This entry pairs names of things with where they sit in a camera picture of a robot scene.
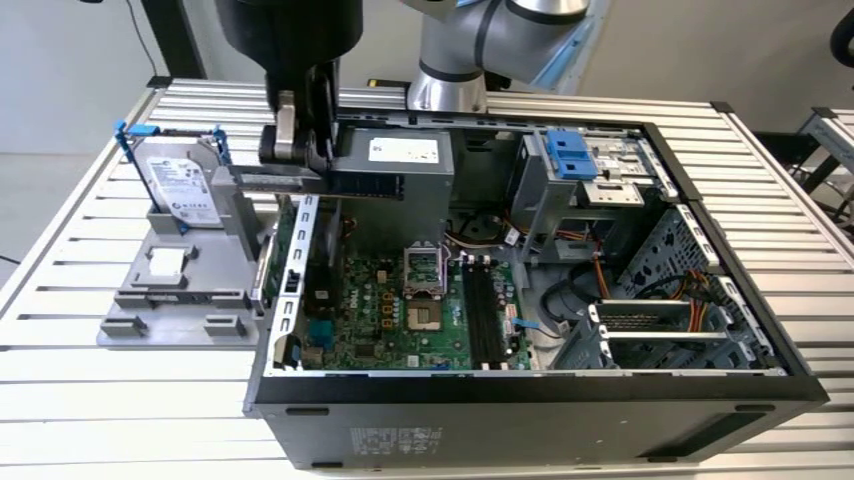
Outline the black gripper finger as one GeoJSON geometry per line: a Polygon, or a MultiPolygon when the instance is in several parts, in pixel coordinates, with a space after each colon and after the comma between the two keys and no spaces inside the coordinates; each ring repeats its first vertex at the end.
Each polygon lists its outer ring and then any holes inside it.
{"type": "Polygon", "coordinates": [[[335,154],[337,67],[332,60],[291,75],[265,73],[273,123],[261,130],[259,160],[287,174],[324,175],[335,154]]]}

